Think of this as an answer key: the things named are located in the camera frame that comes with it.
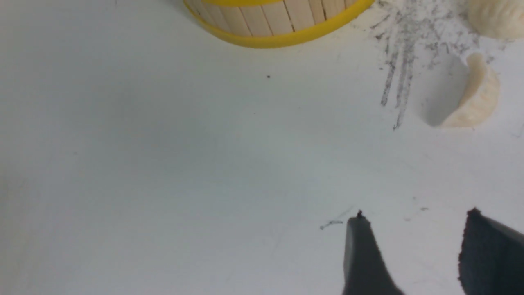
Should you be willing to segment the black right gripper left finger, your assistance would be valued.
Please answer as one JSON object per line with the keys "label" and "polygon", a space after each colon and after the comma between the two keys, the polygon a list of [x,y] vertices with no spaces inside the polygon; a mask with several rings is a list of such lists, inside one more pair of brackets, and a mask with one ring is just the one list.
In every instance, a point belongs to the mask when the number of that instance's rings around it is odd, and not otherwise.
{"label": "black right gripper left finger", "polygon": [[383,260],[370,221],[359,210],[346,223],[343,295],[402,295]]}

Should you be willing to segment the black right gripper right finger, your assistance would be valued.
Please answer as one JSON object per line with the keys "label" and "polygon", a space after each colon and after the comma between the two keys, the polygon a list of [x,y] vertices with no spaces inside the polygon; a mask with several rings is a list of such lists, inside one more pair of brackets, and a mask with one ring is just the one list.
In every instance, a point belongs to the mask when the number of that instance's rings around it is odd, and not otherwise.
{"label": "black right gripper right finger", "polygon": [[466,295],[524,293],[524,236],[481,211],[467,212],[459,281]]}

